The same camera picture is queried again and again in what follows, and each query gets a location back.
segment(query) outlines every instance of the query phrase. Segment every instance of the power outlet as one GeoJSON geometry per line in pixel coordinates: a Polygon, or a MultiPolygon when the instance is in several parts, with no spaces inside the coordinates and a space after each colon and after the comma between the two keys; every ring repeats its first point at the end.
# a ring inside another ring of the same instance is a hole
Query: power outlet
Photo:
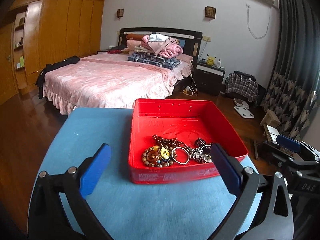
{"type": "Polygon", "coordinates": [[[202,36],[202,40],[203,40],[203,41],[211,42],[211,37],[202,36]]]}

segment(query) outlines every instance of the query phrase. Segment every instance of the headboard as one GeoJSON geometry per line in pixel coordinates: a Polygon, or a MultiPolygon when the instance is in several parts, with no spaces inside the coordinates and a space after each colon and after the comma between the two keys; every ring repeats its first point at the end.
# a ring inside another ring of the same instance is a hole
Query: headboard
{"type": "Polygon", "coordinates": [[[136,34],[163,34],[166,36],[171,36],[179,40],[184,40],[185,44],[183,47],[183,54],[187,54],[193,57],[192,65],[196,68],[198,61],[200,44],[202,39],[201,32],[182,30],[182,29],[172,29],[172,28],[158,28],[158,27],[137,27],[137,28],[123,28],[120,30],[119,42],[118,44],[127,44],[126,36],[129,33],[136,34]]]}

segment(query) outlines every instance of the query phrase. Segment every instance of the metal screw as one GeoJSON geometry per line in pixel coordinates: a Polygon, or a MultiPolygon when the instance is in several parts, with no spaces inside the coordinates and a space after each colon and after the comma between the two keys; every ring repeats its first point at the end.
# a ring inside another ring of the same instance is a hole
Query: metal screw
{"type": "Polygon", "coordinates": [[[70,174],[73,174],[73,173],[75,173],[77,171],[77,168],[76,167],[70,167],[69,169],[68,169],[68,173],[70,173],[70,174]]]}
{"type": "Polygon", "coordinates": [[[45,171],[41,171],[40,173],[39,173],[39,177],[40,178],[44,178],[44,176],[46,176],[47,175],[47,173],[45,172],[45,171]]]}
{"type": "Polygon", "coordinates": [[[281,172],[279,172],[279,171],[276,171],[275,172],[275,176],[277,177],[277,178],[282,178],[282,174],[281,174],[281,172]]]}
{"type": "Polygon", "coordinates": [[[251,167],[245,167],[245,168],[244,168],[244,171],[245,171],[246,173],[248,173],[248,174],[252,174],[252,173],[253,173],[253,168],[251,168],[251,167]]]}

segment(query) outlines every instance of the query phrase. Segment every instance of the bed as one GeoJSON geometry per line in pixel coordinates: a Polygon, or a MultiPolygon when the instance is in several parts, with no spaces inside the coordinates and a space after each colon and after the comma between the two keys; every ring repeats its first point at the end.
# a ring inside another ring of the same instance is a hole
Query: bed
{"type": "Polygon", "coordinates": [[[170,28],[121,29],[119,44],[129,33],[161,33],[184,40],[184,54],[193,57],[173,70],[127,60],[127,54],[102,53],[81,58],[45,74],[43,95],[61,114],[77,107],[133,108],[137,98],[164,99],[188,81],[196,66],[202,33],[170,28]]]}

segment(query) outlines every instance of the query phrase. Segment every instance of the dark gray curtain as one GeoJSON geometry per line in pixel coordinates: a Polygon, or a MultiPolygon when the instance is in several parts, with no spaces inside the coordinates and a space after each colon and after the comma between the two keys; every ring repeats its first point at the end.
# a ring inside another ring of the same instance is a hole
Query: dark gray curtain
{"type": "Polygon", "coordinates": [[[279,1],[278,51],[262,106],[276,113],[282,134],[301,140],[320,99],[320,24],[306,0],[279,1]]]}

